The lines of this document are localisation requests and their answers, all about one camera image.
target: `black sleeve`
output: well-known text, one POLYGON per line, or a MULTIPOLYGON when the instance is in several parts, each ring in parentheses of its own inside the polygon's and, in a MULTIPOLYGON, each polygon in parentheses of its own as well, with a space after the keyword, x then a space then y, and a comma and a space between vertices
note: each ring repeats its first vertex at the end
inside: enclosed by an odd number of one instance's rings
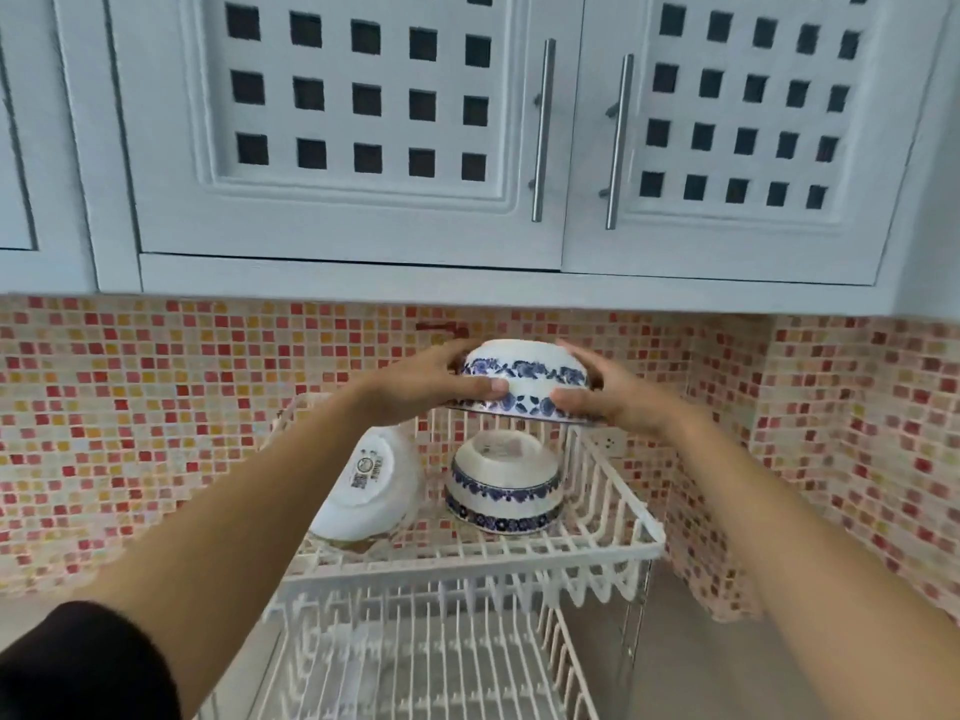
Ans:
POLYGON ((128 619, 85 601, 57 606, 0 653, 0 720, 180 720, 161 653, 128 619))

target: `cabinet door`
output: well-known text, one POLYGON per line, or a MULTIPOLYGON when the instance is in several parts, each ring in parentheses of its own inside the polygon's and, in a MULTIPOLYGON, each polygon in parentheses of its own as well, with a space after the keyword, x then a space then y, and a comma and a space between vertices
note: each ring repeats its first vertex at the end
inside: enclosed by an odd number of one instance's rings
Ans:
POLYGON ((949 1, 586 0, 563 269, 873 283, 949 1))
POLYGON ((53 0, 0 0, 0 293, 94 287, 53 0))
POLYGON ((109 1, 144 252, 560 266, 583 0, 109 1))

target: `tiled wall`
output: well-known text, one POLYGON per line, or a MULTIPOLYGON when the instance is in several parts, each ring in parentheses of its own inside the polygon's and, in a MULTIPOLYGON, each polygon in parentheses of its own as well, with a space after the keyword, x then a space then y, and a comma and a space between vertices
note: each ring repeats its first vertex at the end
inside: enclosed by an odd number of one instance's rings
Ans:
MULTIPOLYGON (((0 297, 0 592, 47 590, 95 567, 256 449, 295 392, 333 390, 449 331, 560 336, 682 389, 686 323, 668 313, 0 297)), ((444 459, 417 437, 426 462, 444 459)), ((663 506, 672 451, 630 450, 621 467, 663 506)))
MULTIPOLYGON (((0 592, 48 590, 114 555, 256 449, 297 391, 335 389, 464 329, 560 336, 685 392, 960 617, 958 327, 108 296, 0 297, 0 592)), ((416 438, 426 463, 446 459, 416 438)), ((674 451, 632 438, 617 466, 714 617, 758 615, 674 451)))

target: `rack wire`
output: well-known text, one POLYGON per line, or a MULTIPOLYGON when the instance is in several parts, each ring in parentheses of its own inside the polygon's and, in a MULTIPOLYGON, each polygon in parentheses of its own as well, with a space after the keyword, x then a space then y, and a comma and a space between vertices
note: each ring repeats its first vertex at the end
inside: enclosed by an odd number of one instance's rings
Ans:
MULTIPOLYGON (((274 422, 282 431, 298 410, 319 394, 303 394, 274 422)), ((560 457, 565 502, 560 518, 546 530, 526 535, 491 535, 453 517, 444 499, 448 464, 427 474, 426 498, 414 524, 395 533, 381 550, 363 556, 334 552, 310 536, 300 546, 280 599, 307 593, 315 598, 331 588, 341 591, 439 582, 458 598, 473 601, 483 589, 503 606, 517 595, 525 611, 542 594, 551 607, 566 592, 582 606, 591 591, 602 602, 614 591, 631 601, 638 593, 644 565, 664 555, 666 534, 634 495, 587 428, 468 414, 447 409, 427 416, 429 444, 440 443, 452 456, 456 447, 485 429, 517 429, 537 437, 560 457)))
POLYGON ((598 720, 558 608, 423 590, 274 604, 282 644, 259 720, 598 720))

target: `dish rack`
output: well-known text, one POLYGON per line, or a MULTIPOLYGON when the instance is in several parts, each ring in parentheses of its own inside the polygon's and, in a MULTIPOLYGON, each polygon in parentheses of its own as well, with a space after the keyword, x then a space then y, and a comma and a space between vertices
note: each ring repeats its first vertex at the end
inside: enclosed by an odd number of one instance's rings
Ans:
MULTIPOLYGON (((273 432, 322 398, 300 394, 273 422, 273 432)), ((646 565, 664 555, 664 527, 589 437, 589 428, 435 409, 413 429, 421 452, 440 447, 443 458, 427 470, 426 498, 413 525, 392 535, 383 550, 363 556, 325 549, 307 536, 278 589, 280 601, 302 594, 320 599, 333 589, 436 584, 457 601, 483 596, 498 608, 516 596, 526 612, 539 595, 551 608, 558 607, 561 593, 576 606, 587 591, 607 602, 616 590, 629 602, 638 596, 646 565), (444 472, 456 448, 482 429, 522 430, 558 452, 565 502, 546 530, 491 535, 448 512, 444 472)))
POLYGON ((282 643, 259 720, 598 720, 564 616, 543 602, 450 602, 435 583, 272 612, 282 643))

